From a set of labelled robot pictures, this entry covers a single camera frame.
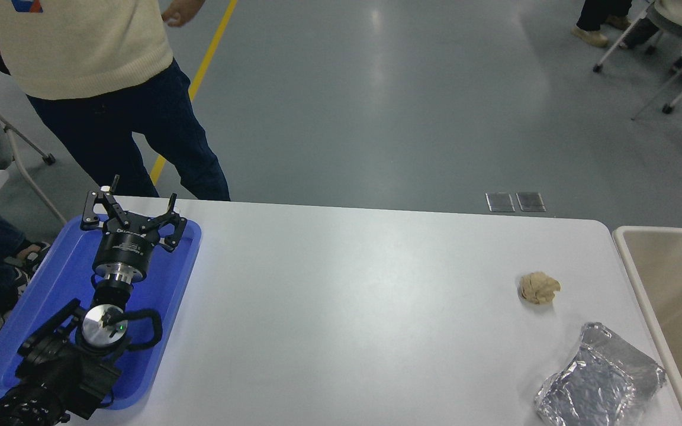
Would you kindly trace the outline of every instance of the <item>crumpled beige object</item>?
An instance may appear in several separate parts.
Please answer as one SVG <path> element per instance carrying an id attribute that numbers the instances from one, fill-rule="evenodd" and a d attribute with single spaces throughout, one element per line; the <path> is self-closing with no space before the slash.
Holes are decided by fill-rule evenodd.
<path id="1" fill-rule="evenodd" d="M 555 296 L 554 292 L 561 289 L 559 281 L 544 272 L 528 273 L 520 278 L 520 294 L 523 299 L 537 305 L 551 303 Z"/>

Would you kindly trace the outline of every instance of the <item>cream sweater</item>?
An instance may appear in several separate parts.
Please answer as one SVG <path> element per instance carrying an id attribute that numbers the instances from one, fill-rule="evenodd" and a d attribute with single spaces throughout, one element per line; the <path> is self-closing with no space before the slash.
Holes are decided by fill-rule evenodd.
<path id="1" fill-rule="evenodd" d="M 157 0 L 0 0 L 0 47 L 27 94 L 89 98 L 137 86 L 173 62 Z"/>

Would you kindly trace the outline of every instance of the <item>yellow floor line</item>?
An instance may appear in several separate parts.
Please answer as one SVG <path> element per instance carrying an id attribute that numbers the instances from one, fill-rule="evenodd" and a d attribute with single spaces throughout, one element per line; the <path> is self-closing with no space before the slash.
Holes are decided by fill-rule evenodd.
<path id="1" fill-rule="evenodd" d="M 198 88 L 201 86 L 201 81 L 204 80 L 204 76 L 207 73 L 207 68 L 209 68 L 209 64 L 212 62 L 214 52 L 217 50 L 217 45 L 220 44 L 220 39 L 223 38 L 225 27 L 228 26 L 230 16 L 233 14 L 233 9 L 236 8 L 236 3 L 238 2 L 239 0 L 230 0 L 228 8 L 225 9 L 223 19 L 220 21 L 220 25 L 217 26 L 217 31 L 214 32 L 214 37 L 212 37 L 212 41 L 209 43 L 207 52 L 204 54 L 204 59 L 201 60 L 197 74 L 191 81 L 191 86 L 189 86 L 189 98 L 191 99 L 191 102 L 193 102 L 194 98 L 197 97 L 197 92 Z M 159 180 L 160 175 L 162 175 L 162 169 L 165 168 L 165 163 L 167 163 L 167 160 L 165 160 L 164 157 L 157 156 L 157 161 L 154 162 L 154 167 L 152 167 L 152 171 L 149 172 L 149 176 L 152 177 L 152 183 L 155 185 L 157 184 L 157 180 Z"/>

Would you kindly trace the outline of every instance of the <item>gray floor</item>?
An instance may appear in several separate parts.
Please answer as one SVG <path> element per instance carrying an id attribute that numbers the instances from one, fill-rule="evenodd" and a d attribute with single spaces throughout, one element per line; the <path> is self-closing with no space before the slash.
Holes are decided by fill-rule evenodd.
<path id="1" fill-rule="evenodd" d="M 642 8 L 636 2 L 632 15 Z M 194 106 L 234 201 L 489 214 L 484 192 L 541 192 L 547 213 L 611 229 L 682 227 L 682 105 L 629 120 L 682 42 L 654 56 L 570 34 L 581 0 L 241 1 Z M 193 76 L 227 7 L 170 29 Z M 606 27 L 612 38 L 617 31 Z M 93 183 L 0 76 L 0 106 L 57 157 L 29 169 L 66 216 Z M 152 166 L 155 154 L 144 148 Z M 17 177 L 0 213 L 34 239 L 59 225 Z M 165 167 L 163 196 L 190 194 Z"/>

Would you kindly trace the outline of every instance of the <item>metal floor plate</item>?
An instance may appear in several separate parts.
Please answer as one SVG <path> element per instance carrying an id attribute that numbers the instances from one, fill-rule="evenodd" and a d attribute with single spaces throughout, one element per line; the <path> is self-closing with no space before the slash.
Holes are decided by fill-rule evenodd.
<path id="1" fill-rule="evenodd" d="M 514 202 L 508 192 L 486 192 L 488 209 L 495 213 L 514 213 Z"/>
<path id="2" fill-rule="evenodd" d="M 517 204 L 522 211 L 546 211 L 539 192 L 517 192 Z"/>

